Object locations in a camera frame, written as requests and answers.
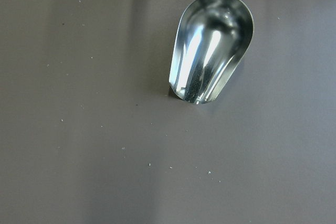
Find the stainless steel scoop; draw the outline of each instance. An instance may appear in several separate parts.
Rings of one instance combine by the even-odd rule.
[[[177,30],[169,83],[181,99],[214,101],[236,69],[253,35],[253,18],[241,0],[195,0]]]

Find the tabletop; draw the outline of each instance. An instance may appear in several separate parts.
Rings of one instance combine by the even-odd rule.
[[[168,82],[192,1],[0,0],[0,223],[335,223],[336,0],[243,0],[202,105]]]

